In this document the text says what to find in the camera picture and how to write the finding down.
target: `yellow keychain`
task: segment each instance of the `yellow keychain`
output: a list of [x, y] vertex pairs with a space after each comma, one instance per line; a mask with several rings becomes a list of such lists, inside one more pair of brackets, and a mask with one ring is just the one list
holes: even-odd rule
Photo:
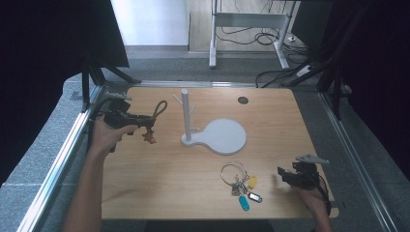
[[257, 181], [257, 177], [256, 176], [251, 176], [250, 179], [249, 179], [249, 182], [248, 182], [248, 188], [249, 189], [255, 188], [256, 181]]

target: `desk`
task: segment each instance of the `desk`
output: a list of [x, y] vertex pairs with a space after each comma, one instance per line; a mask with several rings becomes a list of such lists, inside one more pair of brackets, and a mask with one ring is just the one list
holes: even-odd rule
[[[298, 105], [290, 90], [247, 88], [190, 88], [190, 104], [196, 103], [191, 125], [204, 129], [214, 119], [240, 122], [247, 131], [244, 148], [232, 156], [220, 156], [203, 146], [186, 147], [182, 106], [173, 98], [180, 88], [131, 88], [129, 113], [152, 114], [156, 104], [168, 108], [154, 126], [157, 143], [143, 141], [145, 129], [123, 136], [104, 166], [102, 217], [138, 219], [251, 219], [307, 218], [297, 192], [281, 181], [277, 167], [292, 169], [292, 161], [316, 154]], [[247, 97], [248, 104], [238, 103]], [[221, 168], [237, 160], [256, 175], [253, 192], [262, 203], [249, 200], [242, 210], [238, 197], [220, 178]], [[331, 217], [338, 209], [333, 208]]]

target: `keyring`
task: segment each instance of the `keyring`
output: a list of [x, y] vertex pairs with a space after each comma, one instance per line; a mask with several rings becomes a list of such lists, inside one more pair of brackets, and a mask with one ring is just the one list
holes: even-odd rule
[[231, 186], [231, 187], [235, 186], [238, 182], [233, 183], [233, 184], [230, 184], [230, 183], [228, 183], [227, 181], [225, 181], [225, 179], [223, 179], [223, 169], [224, 169], [225, 167], [227, 167], [227, 166], [237, 166], [237, 167], [238, 167], [237, 164], [241, 165], [242, 168], [245, 170], [245, 177], [244, 177], [244, 179], [242, 179], [242, 183], [244, 183], [245, 181], [247, 181], [248, 178], [249, 178], [248, 171], [247, 171], [247, 169], [245, 168], [245, 166], [244, 166], [243, 164], [241, 164], [241, 163], [238, 162], [238, 161], [231, 161], [231, 162], [227, 163], [226, 165], [224, 165], [224, 166], [222, 167], [222, 169], [220, 170], [220, 178], [221, 178], [227, 185], [229, 185], [229, 186]]

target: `black curtain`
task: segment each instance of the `black curtain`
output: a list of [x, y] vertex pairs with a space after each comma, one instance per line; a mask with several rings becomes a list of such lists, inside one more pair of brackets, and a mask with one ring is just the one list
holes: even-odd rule
[[47, 121], [65, 80], [81, 73], [86, 55], [129, 64], [109, 0], [2, 1], [0, 31], [1, 184]]
[[410, 180], [409, 15], [401, 1], [371, 1], [343, 68], [350, 103]]

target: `white vertical pole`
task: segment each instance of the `white vertical pole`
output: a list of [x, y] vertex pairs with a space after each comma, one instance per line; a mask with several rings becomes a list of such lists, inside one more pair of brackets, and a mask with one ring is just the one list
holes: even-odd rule
[[211, 43], [209, 44], [209, 68], [211, 69], [217, 66], [217, 8], [218, 0], [212, 0], [212, 32]]
[[185, 135], [187, 141], [190, 141], [190, 101], [188, 98], [188, 90], [182, 89], [182, 108], [184, 109], [184, 123], [185, 123]]

